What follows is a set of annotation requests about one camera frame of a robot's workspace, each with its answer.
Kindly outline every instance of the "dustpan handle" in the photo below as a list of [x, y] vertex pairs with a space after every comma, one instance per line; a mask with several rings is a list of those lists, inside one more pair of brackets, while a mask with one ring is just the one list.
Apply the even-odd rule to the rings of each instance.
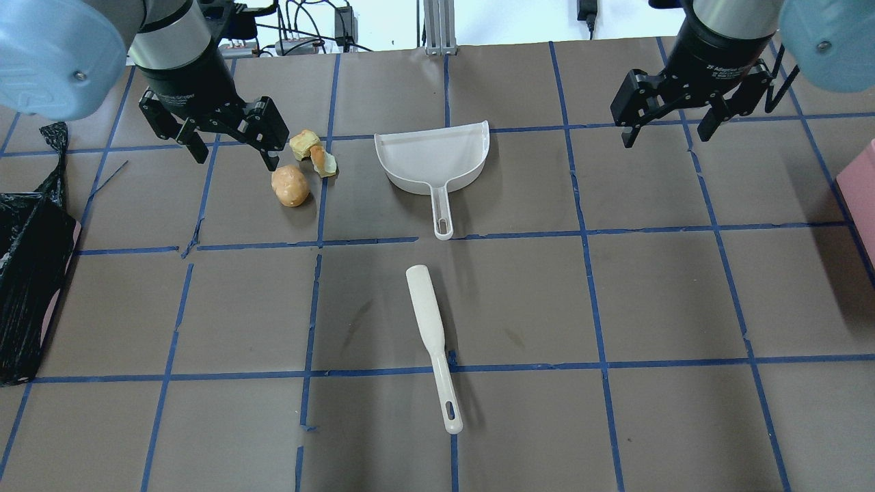
[[434, 218], [435, 236], [441, 241], [452, 237], [452, 216], [450, 215], [450, 196], [446, 186], [431, 189], [431, 216]]

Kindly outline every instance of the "blue plastic cover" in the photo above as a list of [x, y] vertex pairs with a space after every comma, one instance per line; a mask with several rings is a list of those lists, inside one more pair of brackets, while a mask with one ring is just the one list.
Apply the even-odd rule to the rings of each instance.
[[780, 35], [817, 87], [858, 92], [875, 85], [875, 1], [787, 0]]
[[125, 52], [112, 23], [80, 0], [0, 0], [4, 106], [56, 121], [88, 116], [121, 75]]

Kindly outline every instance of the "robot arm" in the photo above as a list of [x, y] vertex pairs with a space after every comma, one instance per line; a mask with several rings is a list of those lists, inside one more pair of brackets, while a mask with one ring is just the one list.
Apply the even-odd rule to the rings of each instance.
[[82, 118], [100, 106], [129, 52], [149, 81], [139, 107], [157, 137], [203, 163], [197, 130], [228, 134], [277, 168], [288, 128], [269, 97], [246, 103], [237, 94], [198, 2], [3, 0], [0, 19], [0, 103]]
[[[875, 83], [875, 4], [870, 0], [680, 4], [687, 17], [665, 68], [657, 75], [629, 71], [611, 103], [614, 124], [625, 127], [626, 148], [654, 119], [675, 109], [710, 106], [697, 129], [706, 142], [721, 123], [751, 114], [763, 95], [766, 112], [771, 112], [800, 69], [815, 85], [836, 92], [860, 91]], [[785, 46], [798, 68], [772, 100], [781, 57], [770, 72], [760, 55], [779, 25], [780, 55]]]

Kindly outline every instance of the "pink object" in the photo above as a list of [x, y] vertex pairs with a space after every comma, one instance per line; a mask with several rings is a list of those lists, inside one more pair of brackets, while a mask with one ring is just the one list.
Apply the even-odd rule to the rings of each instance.
[[869, 259], [875, 262], [875, 140], [836, 178]]

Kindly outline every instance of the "white floor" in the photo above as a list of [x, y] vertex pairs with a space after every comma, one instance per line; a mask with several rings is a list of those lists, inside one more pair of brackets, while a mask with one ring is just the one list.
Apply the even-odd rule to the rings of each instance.
[[[250, 7], [272, 0], [248, 0]], [[417, 2], [420, 20], [417, 23]], [[456, 39], [459, 45], [507, 45], [588, 39], [584, 22], [577, 21], [577, 0], [456, 0]], [[381, 50], [417, 46], [422, 32], [422, 0], [351, 0], [359, 23], [359, 44]], [[290, 12], [294, 16], [295, 5]], [[598, 0], [596, 39], [674, 36], [683, 21], [680, 9], [652, 9], [647, 0]], [[328, 4], [306, 5], [323, 35], [333, 37], [333, 10]], [[276, 16], [260, 19], [275, 25]], [[302, 12], [298, 28], [313, 32]], [[277, 42], [277, 31], [259, 28], [262, 46]]]

